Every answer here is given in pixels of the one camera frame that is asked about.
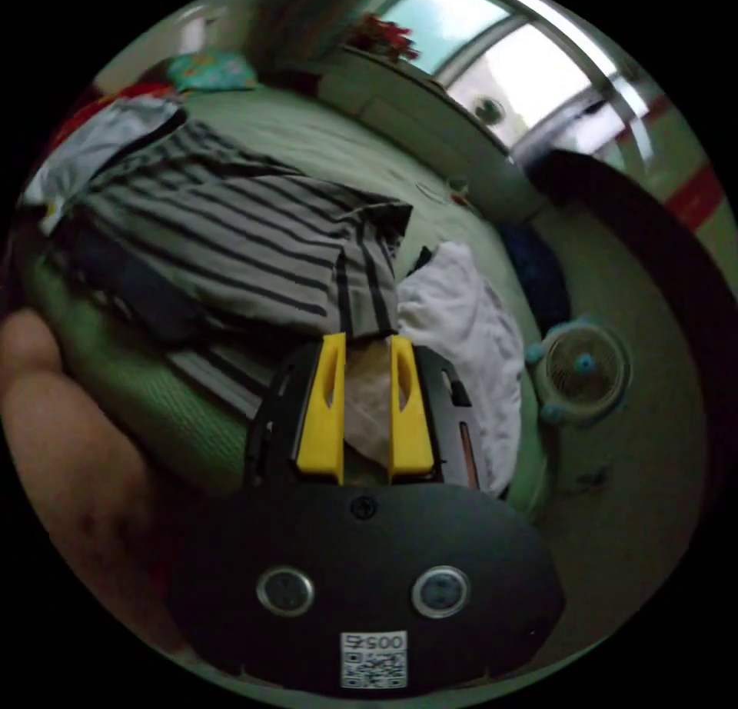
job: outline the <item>bed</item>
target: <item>bed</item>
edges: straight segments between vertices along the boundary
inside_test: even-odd
[[[477,269],[514,316],[524,342],[540,339],[536,321],[495,228],[466,208],[449,203],[444,180],[412,155],[363,125],[293,92],[262,86],[249,92],[199,93],[186,98],[191,117],[228,133],[244,147],[270,155],[307,175],[401,199],[414,210],[395,263],[397,280],[423,247],[443,241],[469,245]],[[83,385],[107,399],[108,413],[135,438],[148,441],[155,459],[215,494],[240,484],[245,423],[205,395],[190,394],[164,421],[155,414],[162,398],[180,394],[184,381],[161,364],[146,338],[107,316],[66,286],[42,258],[30,232],[18,236],[23,285],[31,303],[58,329],[68,365]],[[537,401],[521,378],[522,430],[516,473],[507,500],[534,518],[548,488],[547,454],[537,421]],[[133,394],[143,407],[130,412]],[[207,421],[193,424],[192,420]],[[181,440],[188,443],[183,453]],[[207,471],[202,459],[212,461]],[[366,461],[347,459],[347,466]]]

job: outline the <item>striped shirt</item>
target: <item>striped shirt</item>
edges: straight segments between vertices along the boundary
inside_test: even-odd
[[[311,178],[188,120],[104,168],[67,213],[85,214],[200,304],[217,341],[168,357],[252,418],[277,360],[255,348],[397,330],[393,258],[411,209]]]

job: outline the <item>white towel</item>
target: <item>white towel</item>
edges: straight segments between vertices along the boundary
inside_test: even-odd
[[[499,496],[515,472],[520,443],[524,344],[515,320],[460,243],[442,243],[397,293],[400,335],[443,355],[466,387],[480,425],[490,493]],[[388,341],[351,351],[345,386],[346,442],[385,467],[389,368]]]
[[[65,203],[101,166],[126,145],[159,129],[178,111],[179,105],[154,96],[116,99],[52,151],[26,187],[21,202],[49,205],[42,229],[50,234]]]

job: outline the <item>blue pillow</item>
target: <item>blue pillow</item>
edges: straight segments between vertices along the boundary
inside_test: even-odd
[[[170,58],[167,79],[178,92],[228,92],[258,87],[256,71],[240,53],[212,51]]]
[[[571,320],[566,279],[550,246],[528,225],[500,225],[507,254],[515,268],[540,333]]]

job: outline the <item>window frame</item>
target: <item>window frame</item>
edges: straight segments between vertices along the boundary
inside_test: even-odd
[[[374,13],[382,16],[389,12],[401,0],[382,0],[374,9]],[[586,88],[580,94],[573,96],[566,102],[562,102],[560,106],[554,109],[548,116],[544,117],[534,127],[532,127],[525,135],[510,147],[504,145],[494,133],[485,128],[489,136],[510,158],[517,159],[518,155],[536,151],[543,141],[548,139],[547,133],[557,128],[557,123],[562,122],[564,112],[578,111],[584,113],[594,102],[602,102],[615,108],[617,114],[623,120],[623,127],[627,126],[635,114],[633,109],[619,95],[616,87],[617,80],[622,78],[623,70],[620,60],[617,56],[612,56],[609,51],[603,51],[607,54],[617,68],[617,76],[611,80],[605,75],[600,68],[594,63],[592,58],[582,50],[577,43],[563,33],[556,25],[553,25],[545,17],[537,13],[519,0],[489,0],[492,4],[502,6],[509,11],[509,15],[493,25],[485,28],[476,37],[462,45],[455,52],[449,55],[441,64],[431,73],[427,74],[435,79],[444,88],[450,87],[466,70],[474,65],[477,60],[484,55],[487,50],[492,48],[498,42],[508,35],[525,25],[534,25],[539,32],[546,35],[573,63],[587,76],[591,86]],[[551,4],[551,7],[564,14],[565,10],[559,5]],[[587,35],[587,31],[582,29],[583,34]]]

